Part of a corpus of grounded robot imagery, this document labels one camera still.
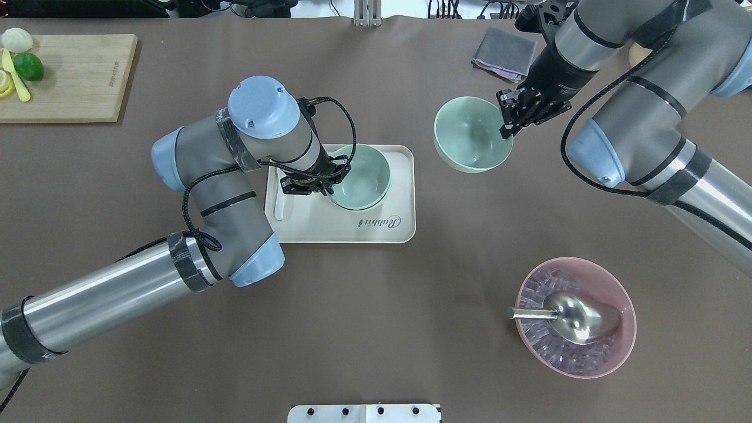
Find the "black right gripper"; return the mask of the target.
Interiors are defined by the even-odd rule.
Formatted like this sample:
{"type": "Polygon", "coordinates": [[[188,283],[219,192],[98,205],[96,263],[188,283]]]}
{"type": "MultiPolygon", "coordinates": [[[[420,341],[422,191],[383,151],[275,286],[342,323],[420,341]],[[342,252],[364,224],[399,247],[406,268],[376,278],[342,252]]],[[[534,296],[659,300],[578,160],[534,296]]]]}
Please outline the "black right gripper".
{"type": "Polygon", "coordinates": [[[588,82],[588,71],[567,62],[555,45],[556,33],[574,8],[566,1],[545,1],[527,5],[516,17],[518,31],[542,34],[546,46],[523,83],[514,91],[503,89],[496,94],[504,120],[499,129],[503,139],[567,112],[569,100],[588,82]]]}

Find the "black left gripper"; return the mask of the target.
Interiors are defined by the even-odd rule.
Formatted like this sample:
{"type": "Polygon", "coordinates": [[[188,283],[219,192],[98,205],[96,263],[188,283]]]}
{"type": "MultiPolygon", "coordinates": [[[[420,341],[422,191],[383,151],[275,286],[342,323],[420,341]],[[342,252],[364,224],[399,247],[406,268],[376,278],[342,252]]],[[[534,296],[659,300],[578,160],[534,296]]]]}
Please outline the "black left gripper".
{"type": "Polygon", "coordinates": [[[316,105],[324,102],[331,102],[339,107],[347,120],[352,122],[350,114],[343,105],[331,97],[297,99],[305,128],[310,134],[310,142],[303,155],[295,160],[280,162],[280,170],[284,172],[284,177],[280,179],[280,187],[284,194],[322,193],[323,196],[330,196],[334,193],[335,185],[343,182],[352,168],[352,153],[330,156],[319,140],[313,117],[316,113],[316,105]]]}

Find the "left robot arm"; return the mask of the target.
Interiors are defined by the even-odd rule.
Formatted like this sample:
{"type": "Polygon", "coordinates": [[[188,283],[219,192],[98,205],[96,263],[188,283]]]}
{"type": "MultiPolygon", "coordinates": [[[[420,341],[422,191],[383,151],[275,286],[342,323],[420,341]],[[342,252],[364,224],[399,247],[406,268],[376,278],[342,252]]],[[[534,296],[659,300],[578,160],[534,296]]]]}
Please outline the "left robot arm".
{"type": "Polygon", "coordinates": [[[2,389],[8,406],[29,370],[70,348],[227,278],[244,287],[284,265],[284,252],[247,177],[284,173],[284,194],[329,196],[354,153],[330,156],[312,120],[329,96],[294,98],[278,80],[252,76],[225,108],[152,147],[153,168],[182,194],[186,228],[115,263],[2,311],[2,389]]]}

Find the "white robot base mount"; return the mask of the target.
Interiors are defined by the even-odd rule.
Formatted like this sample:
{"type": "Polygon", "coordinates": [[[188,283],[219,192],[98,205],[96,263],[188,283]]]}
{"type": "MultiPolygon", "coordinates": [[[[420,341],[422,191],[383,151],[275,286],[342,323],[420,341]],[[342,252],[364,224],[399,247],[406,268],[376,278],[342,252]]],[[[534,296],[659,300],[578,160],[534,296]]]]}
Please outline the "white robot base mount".
{"type": "Polygon", "coordinates": [[[292,407],[287,422],[441,422],[434,404],[335,404],[292,407]]]}

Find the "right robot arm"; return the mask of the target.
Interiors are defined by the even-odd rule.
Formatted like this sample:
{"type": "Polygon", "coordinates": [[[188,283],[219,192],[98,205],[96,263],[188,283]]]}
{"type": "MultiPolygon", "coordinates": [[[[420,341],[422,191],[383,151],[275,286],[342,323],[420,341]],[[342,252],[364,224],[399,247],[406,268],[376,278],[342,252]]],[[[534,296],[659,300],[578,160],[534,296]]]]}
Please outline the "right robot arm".
{"type": "Polygon", "coordinates": [[[750,86],[750,12],[733,1],[545,1],[515,26],[546,46],[514,90],[496,94],[504,139],[555,118],[632,41],[649,54],[586,102],[560,152],[586,184],[637,196],[750,274],[750,186],[677,125],[707,95],[750,86]]]}

